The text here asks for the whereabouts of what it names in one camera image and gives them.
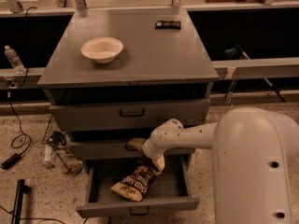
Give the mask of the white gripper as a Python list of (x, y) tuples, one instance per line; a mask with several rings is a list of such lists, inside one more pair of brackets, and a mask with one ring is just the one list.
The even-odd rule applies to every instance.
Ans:
[(145, 141), (144, 138), (131, 138), (128, 145), (143, 151), (143, 153), (150, 159), (158, 172), (162, 172), (165, 167), (164, 148), (156, 147), (150, 139)]

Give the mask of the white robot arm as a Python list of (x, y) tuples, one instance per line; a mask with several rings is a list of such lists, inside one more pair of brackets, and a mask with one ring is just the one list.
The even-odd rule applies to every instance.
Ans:
[(168, 149), (211, 149), (215, 224), (294, 224), (288, 160), (299, 151), (299, 126), (286, 115), (239, 107), (191, 128), (170, 119), (129, 144), (159, 170)]

